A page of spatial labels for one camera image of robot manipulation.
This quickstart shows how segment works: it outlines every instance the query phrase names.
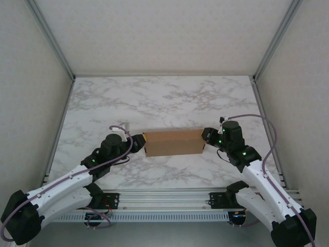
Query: marble table surface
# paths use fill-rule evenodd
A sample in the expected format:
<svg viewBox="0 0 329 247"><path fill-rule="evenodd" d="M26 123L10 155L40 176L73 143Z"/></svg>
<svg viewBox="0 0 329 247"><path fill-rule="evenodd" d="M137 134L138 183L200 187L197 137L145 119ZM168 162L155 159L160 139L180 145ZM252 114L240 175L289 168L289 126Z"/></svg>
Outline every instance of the marble table surface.
<svg viewBox="0 0 329 247"><path fill-rule="evenodd" d="M220 116L246 113L259 114L248 76L77 78L49 181L72 170L99 147L110 125L129 122L132 135L218 128ZM253 117L235 120L246 144L264 157L269 143L262 121ZM208 145L203 154L145 157L141 150L130 158L112 167L97 184L102 189L226 187L239 180L252 185ZM278 178L272 156L267 166Z"/></svg>

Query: white panel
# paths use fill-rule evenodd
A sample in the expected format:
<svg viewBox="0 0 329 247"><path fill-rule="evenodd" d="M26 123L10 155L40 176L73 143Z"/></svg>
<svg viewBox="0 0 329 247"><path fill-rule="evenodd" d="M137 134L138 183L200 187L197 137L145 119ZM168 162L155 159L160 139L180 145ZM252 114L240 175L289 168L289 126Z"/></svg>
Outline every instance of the white panel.
<svg viewBox="0 0 329 247"><path fill-rule="evenodd" d="M38 187L70 81L23 1L0 1L0 214Z"/></svg>
<svg viewBox="0 0 329 247"><path fill-rule="evenodd" d="M290 0L38 0L76 75L251 75Z"/></svg>
<svg viewBox="0 0 329 247"><path fill-rule="evenodd" d="M212 222L229 221L228 212L113 212L107 214L112 223L116 222ZM58 217L54 222L86 222L86 213L72 212Z"/></svg>
<svg viewBox="0 0 329 247"><path fill-rule="evenodd" d="M329 243L329 1L304 1L258 82L285 176Z"/></svg>

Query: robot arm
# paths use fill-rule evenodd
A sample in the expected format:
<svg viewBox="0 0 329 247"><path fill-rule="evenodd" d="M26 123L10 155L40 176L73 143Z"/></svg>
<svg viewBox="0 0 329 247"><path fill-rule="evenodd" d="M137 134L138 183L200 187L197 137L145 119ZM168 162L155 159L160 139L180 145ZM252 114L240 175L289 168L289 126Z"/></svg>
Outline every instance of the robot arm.
<svg viewBox="0 0 329 247"><path fill-rule="evenodd" d="M224 121L220 130L205 128L202 137L207 144L225 152L229 162L254 183L262 199L243 181L227 187L229 201L250 210L270 231L277 247L300 247L310 243L299 216L305 222L313 239L316 215L311 209L304 210L280 186L262 164L257 151L248 145L242 129L236 121Z"/></svg>
<svg viewBox="0 0 329 247"><path fill-rule="evenodd" d="M1 217L2 223L21 207L6 224L13 240L21 245L58 216L81 207L97 207L103 192L94 182L109 173L111 166L119 164L120 159L138 152L144 144L143 135L126 139L122 130L113 128L100 148L66 175L26 194L21 190L15 192Z"/></svg>

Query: cardboard box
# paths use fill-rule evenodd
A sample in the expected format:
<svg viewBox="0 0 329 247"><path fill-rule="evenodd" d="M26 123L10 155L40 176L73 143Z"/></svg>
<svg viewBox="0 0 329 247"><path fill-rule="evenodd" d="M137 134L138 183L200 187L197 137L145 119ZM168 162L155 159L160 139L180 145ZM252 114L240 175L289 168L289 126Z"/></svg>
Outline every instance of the cardboard box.
<svg viewBox="0 0 329 247"><path fill-rule="evenodd" d="M202 130L146 132L146 157L202 153Z"/></svg>

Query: purple cable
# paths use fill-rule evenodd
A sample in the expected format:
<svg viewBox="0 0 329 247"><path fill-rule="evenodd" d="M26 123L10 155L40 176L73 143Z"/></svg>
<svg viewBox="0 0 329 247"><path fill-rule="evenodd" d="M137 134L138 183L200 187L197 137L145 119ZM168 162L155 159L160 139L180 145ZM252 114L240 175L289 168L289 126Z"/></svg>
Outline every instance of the purple cable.
<svg viewBox="0 0 329 247"><path fill-rule="evenodd" d="M114 158L114 159L112 159L112 160L110 160L110 161L106 161L106 162L104 162L104 163L102 163L102 164L100 164L100 165L97 165L97 166L95 166L95 167L92 167L92 168L90 168L90 169L85 169L85 170L82 170L82 171L79 171L79 172L73 173L73 174L71 174L72 177L75 177L75 176L77 176L77 175L80 175L80 174L85 173L85 172L88 172L88 171L95 170L95 169L97 169L97 168L99 168L99 167L101 167L101 166L107 165L107 164L110 163L110 162L117 161L117 160L119 160L119 159L125 157L125 156L130 152L130 150L131 150L132 147L133 147L133 137L132 137L132 136L129 134L129 132L128 132L127 130L125 130L123 127L116 126L116 125L112 125L112 126L109 127L109 129L112 129L112 128L118 128L118 129L120 129L120 130L123 130L123 131L125 132L125 134L128 135L128 137L129 137L129 139L130 139L130 146L129 146L127 152L125 152L124 154L122 154L122 155L120 155L120 156L118 156L118 157L116 157L116 158ZM56 183L52 184L51 186L49 186L48 188L46 188L45 190L41 191L39 194L40 194L40 195L43 195L44 193L50 191L51 189L53 189L53 188L56 187L57 185L59 185L59 184L65 182L66 180L69 180L69 179L70 179L70 177L65 177L65 178L61 179L61 180L57 181ZM16 213L17 213L17 212L23 207L23 206L25 206L25 205L28 204L29 202L33 201L33 200L36 199L37 197L38 197L38 195L35 195L35 196L31 197L30 199L27 199L25 202L23 202L23 203L20 204L17 208L15 208L15 209L13 210L13 212L11 212L11 214L6 218L6 220L4 221L3 225L1 226L1 230L0 230L1 238L2 238L4 241L6 241L6 242L13 242L13 241L14 241L13 239L7 238L7 237L5 236L5 227L6 227L6 225L8 224L9 220L10 220L10 219L11 219L11 218L12 218L12 217L13 217L13 216L14 216L14 215L15 215L15 214L16 214Z"/></svg>
<svg viewBox="0 0 329 247"><path fill-rule="evenodd" d="M270 148L270 151L267 153L267 155L264 157L264 160L263 160L263 163L262 163L262 169L263 169L263 172L264 174L267 174L266 172L266 169L265 169L265 162L267 160L267 158L271 155L271 153L273 152L273 149L274 147L276 146L277 142L278 142L278 133L277 133L277 129L275 128L273 122L271 120L269 120L267 117L264 117L264 116L261 116L261 115L257 115L257 114L243 114L243 115L238 115L238 116L233 116L233 117L229 117L228 119L234 119L234 118L239 118L239 117L259 117L265 121L267 121L273 131L274 131L274 143L273 143L273 146ZM269 183L272 185L272 187L277 191L277 193L282 197L282 199L285 201L285 203L288 205L290 202L289 200L282 194L282 192L278 189L278 187L274 184L274 182L269 178L267 177L267 180L269 181ZM297 210L294 208L294 207L291 207L291 210L294 212L294 214L297 216L297 218L300 220L300 222L302 223L307 235L308 235L308 238L312 244L312 247L316 247L315 245L315 242L314 242L314 239L305 223L305 221L302 219L302 217L299 215L299 213L297 212Z"/></svg>
<svg viewBox="0 0 329 247"><path fill-rule="evenodd" d="M90 207L84 207L84 208L93 211L96 215L99 215L99 216L102 217L104 220L107 220L107 221L108 221L108 225L106 225L106 226L94 226L94 227L93 227L94 230L95 230L95 229L105 229L105 228L108 228L108 227L111 226L111 222L110 222L110 220L109 220L109 218L108 218L107 216L101 214L100 212L98 212L98 211L96 211L96 210L94 210L94 209L92 209L92 208L90 208ZM87 227L88 227L88 228L90 227L90 225L89 225L90 220L91 220L93 217L95 217L95 215L90 216L89 219L88 219L88 221L87 221Z"/></svg>

